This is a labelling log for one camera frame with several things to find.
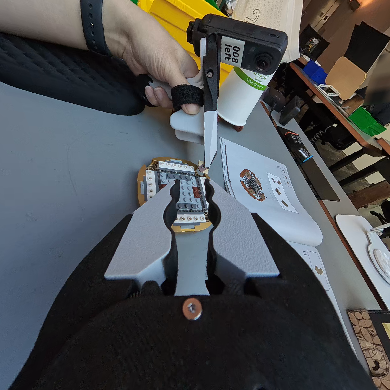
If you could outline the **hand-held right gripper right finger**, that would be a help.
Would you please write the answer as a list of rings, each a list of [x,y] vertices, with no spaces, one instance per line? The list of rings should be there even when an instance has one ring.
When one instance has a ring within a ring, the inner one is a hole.
[[[208,218],[212,223],[207,251],[206,287],[220,294],[241,290],[249,278],[272,278],[280,272],[251,212],[213,180],[206,179]]]

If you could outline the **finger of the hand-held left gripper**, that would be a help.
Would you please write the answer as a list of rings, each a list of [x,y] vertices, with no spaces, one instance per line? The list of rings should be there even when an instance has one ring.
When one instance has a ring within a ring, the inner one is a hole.
[[[218,140],[218,113],[204,112],[204,166],[210,168],[216,153]]]

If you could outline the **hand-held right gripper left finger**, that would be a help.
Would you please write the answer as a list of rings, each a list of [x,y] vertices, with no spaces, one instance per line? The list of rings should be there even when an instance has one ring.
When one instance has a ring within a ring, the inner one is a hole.
[[[178,216],[179,192],[176,179],[134,212],[105,279],[131,279],[139,288],[146,281],[155,281],[165,294],[175,293],[178,251],[172,225]]]

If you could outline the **round gold lego base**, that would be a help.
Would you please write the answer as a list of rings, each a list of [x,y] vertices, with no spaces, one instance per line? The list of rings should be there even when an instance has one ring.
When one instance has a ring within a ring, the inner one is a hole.
[[[148,165],[143,165],[137,175],[139,205],[142,206],[165,186],[179,180],[178,216],[172,225],[173,231],[203,231],[211,226],[204,186],[208,178],[207,173],[199,171],[198,165],[188,160],[154,158]]]

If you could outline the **person's left forearm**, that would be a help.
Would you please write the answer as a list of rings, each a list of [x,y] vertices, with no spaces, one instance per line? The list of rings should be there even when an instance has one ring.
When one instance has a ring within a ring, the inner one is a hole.
[[[87,50],[79,0],[1,0],[0,31]]]

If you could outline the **lego instruction booklet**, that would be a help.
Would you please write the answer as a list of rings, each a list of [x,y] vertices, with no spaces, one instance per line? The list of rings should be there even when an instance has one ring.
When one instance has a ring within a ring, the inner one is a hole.
[[[323,241],[322,231],[297,198],[287,167],[230,140],[219,139],[227,192],[257,213],[304,259],[332,301],[357,353],[317,249]]]

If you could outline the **black lego set box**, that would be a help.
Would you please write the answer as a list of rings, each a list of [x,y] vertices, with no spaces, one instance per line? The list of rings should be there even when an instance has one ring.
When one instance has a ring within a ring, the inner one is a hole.
[[[390,312],[348,310],[350,322],[367,361],[371,378],[380,390],[390,389]]]

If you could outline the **person's left hand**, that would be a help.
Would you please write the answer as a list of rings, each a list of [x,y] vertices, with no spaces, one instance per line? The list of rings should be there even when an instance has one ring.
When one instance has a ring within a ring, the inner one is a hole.
[[[186,50],[133,2],[104,0],[102,23],[111,54],[123,59],[134,75],[149,74],[175,87],[198,74]]]

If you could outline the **white paper bag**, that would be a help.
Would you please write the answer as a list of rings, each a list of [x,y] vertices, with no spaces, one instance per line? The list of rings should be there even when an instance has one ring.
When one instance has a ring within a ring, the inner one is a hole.
[[[232,18],[285,32],[288,46],[281,63],[300,58],[302,0],[239,0]]]

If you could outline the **white paper cup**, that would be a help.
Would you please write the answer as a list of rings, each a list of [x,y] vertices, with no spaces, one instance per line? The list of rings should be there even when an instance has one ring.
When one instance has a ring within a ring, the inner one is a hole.
[[[219,90],[219,117],[234,126],[245,125],[273,76],[233,67]]]

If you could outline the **yellow stacked plastic bins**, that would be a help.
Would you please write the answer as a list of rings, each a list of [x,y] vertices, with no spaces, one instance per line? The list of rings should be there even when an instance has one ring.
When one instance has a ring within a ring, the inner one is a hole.
[[[207,14],[225,17],[219,10],[203,0],[138,0],[138,6],[153,16],[168,33],[187,51],[200,68],[200,58],[187,42],[189,22]]]

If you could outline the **black power adapter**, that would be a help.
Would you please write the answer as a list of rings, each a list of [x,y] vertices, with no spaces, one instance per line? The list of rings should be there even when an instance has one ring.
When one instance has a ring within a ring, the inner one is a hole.
[[[294,96],[281,110],[279,123],[285,126],[294,119],[301,111],[301,100],[299,96]]]
[[[280,112],[285,107],[284,95],[271,86],[267,86],[262,95],[262,100],[269,106],[275,104],[274,110],[277,112]]]

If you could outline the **blue plastic bins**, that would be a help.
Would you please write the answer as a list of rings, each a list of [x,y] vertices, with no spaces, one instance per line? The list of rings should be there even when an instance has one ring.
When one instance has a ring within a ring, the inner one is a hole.
[[[316,84],[326,84],[327,73],[315,61],[311,60],[303,68],[303,72]]]

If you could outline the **small black box blue end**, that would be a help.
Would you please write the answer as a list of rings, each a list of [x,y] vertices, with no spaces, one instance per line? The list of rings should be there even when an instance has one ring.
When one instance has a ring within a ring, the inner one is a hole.
[[[283,132],[287,147],[300,165],[313,158],[313,155],[307,150],[299,134],[284,128]]]

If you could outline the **black flat mat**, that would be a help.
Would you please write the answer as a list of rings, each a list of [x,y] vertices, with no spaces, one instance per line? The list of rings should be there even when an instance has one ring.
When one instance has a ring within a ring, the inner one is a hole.
[[[328,180],[325,178],[324,174],[315,162],[313,156],[311,156],[309,159],[305,160],[301,164],[301,169],[304,172],[306,178],[308,179],[309,184],[314,189],[316,197],[319,200],[333,202],[340,201],[338,195],[336,194]]]

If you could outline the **wooden chair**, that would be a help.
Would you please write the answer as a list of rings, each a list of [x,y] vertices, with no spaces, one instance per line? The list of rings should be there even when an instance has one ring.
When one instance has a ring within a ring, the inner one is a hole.
[[[325,79],[325,84],[333,86],[342,100],[348,100],[363,84],[367,73],[345,56],[340,57]]]

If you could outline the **wooden background table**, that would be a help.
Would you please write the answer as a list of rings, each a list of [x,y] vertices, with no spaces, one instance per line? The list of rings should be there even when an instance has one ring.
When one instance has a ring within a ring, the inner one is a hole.
[[[353,138],[364,149],[364,153],[373,157],[389,157],[389,142],[386,139],[375,137],[369,137],[364,134],[358,127],[353,124],[348,117],[344,115],[344,112],[332,100],[329,100],[318,86],[312,82],[308,75],[303,72],[300,66],[297,66],[294,62],[290,63],[291,70],[300,78],[300,80],[306,85],[303,89],[309,89],[319,100],[325,105],[325,107],[334,115],[341,123],[341,125],[353,136]]]

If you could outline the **green plastic bins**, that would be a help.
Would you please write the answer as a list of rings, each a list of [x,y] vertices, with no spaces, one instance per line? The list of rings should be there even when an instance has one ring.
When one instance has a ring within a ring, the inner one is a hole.
[[[376,136],[386,131],[386,128],[362,106],[349,116],[349,120],[369,136]]]

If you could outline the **black watch band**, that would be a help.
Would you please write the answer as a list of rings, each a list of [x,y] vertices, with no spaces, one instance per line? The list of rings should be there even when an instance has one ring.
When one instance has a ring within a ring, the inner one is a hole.
[[[103,27],[103,1],[81,0],[80,12],[87,48],[96,54],[111,58]]]

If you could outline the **black padded wrist rest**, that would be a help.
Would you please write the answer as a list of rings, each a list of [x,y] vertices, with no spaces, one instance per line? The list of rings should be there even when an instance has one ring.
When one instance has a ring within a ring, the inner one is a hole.
[[[0,80],[13,87],[117,115],[145,103],[123,60],[91,51],[0,33]]]

